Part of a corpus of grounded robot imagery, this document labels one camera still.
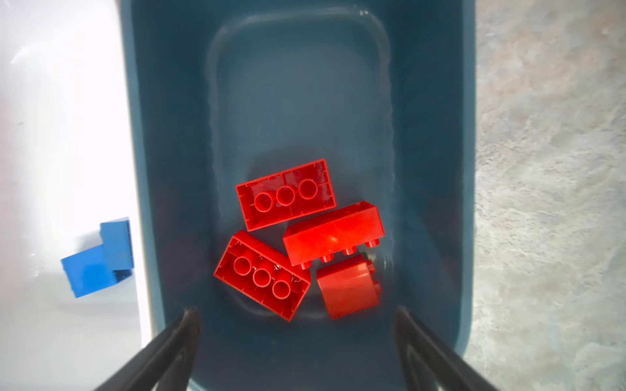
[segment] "blue lego brick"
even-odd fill
[[[61,263],[76,297],[108,288],[131,275],[130,270],[107,269],[102,245],[63,258]]]
[[[128,270],[133,268],[130,227],[127,218],[100,224],[100,237],[102,237],[107,269]]]

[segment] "dark blue tray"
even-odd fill
[[[185,307],[200,310],[197,387],[404,389],[391,333],[399,304],[463,352],[473,11],[462,0],[122,2],[154,322],[162,330]],[[212,272],[244,227],[235,185],[320,158],[337,207],[379,208],[387,236],[360,251],[383,294],[331,321],[313,283],[287,323]],[[286,226],[253,235],[284,253]]]

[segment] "red lego brick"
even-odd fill
[[[309,272],[244,231],[232,237],[213,275],[287,321],[311,285]]]
[[[282,240],[293,266],[308,269],[311,261],[330,262],[333,254],[356,252],[356,246],[376,247],[385,236],[378,208],[361,201],[287,228]]]
[[[337,207],[324,159],[242,183],[235,189],[248,231]]]
[[[331,319],[378,305],[381,285],[374,281],[372,261],[357,255],[317,271],[317,283]]]

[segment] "white surface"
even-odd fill
[[[138,307],[149,314],[118,20],[112,0],[0,1],[2,390],[93,388],[140,348]],[[135,277],[75,299],[60,259],[124,216]]]

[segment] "concrete floor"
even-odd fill
[[[626,1],[476,17],[466,359],[502,390],[625,390]]]

